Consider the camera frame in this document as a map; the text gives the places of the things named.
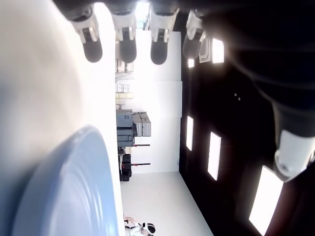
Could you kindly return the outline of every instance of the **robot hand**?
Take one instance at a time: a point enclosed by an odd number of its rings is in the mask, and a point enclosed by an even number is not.
[[[101,58],[98,24],[93,11],[95,1],[97,0],[54,0],[77,30],[86,57],[92,62]],[[99,1],[104,2],[112,14],[122,59],[126,63],[134,61],[137,1]],[[295,7],[299,7],[300,11],[292,9],[292,14],[283,14],[279,21],[279,12],[284,11],[282,6],[271,7],[268,1],[261,5],[255,1],[236,2],[151,0],[151,58],[155,64],[165,62],[167,42],[179,8],[189,12],[183,45],[183,54],[187,58],[198,57],[206,35],[219,35],[229,49],[232,63],[253,79],[259,91],[273,105],[277,144],[274,171],[283,181],[289,181],[302,173],[314,160],[315,86],[314,78],[308,75],[315,74],[315,71],[312,63],[305,61],[305,58],[312,56],[310,53],[314,49],[309,44],[308,34],[303,39],[299,37],[304,32],[300,32],[301,27],[298,28],[312,22],[310,19],[314,17],[307,14],[310,14],[309,9],[314,6],[299,3]],[[303,18],[294,16],[295,12],[302,11],[305,13]],[[260,34],[248,27],[248,22],[252,20],[263,26],[259,28]],[[284,22],[295,22],[295,25],[287,27],[283,25]]]

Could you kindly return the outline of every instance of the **white wall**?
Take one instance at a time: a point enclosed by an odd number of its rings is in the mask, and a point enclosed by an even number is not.
[[[124,215],[153,223],[155,236],[213,236],[179,172],[135,174],[121,190]]]
[[[120,235],[125,234],[117,171],[115,35],[97,9],[103,58],[91,64],[79,36],[50,0],[0,1],[0,235],[10,235],[18,202],[42,158],[86,124],[104,137]]]
[[[133,173],[178,171],[180,147],[180,118],[182,117],[181,34],[172,32],[168,42],[166,62],[155,65],[151,61],[151,32],[137,31],[137,58],[134,73],[118,80],[128,84],[133,99],[123,109],[147,112],[152,123],[151,137],[136,138],[137,144],[150,147],[133,147],[132,162],[150,166],[132,167]]]

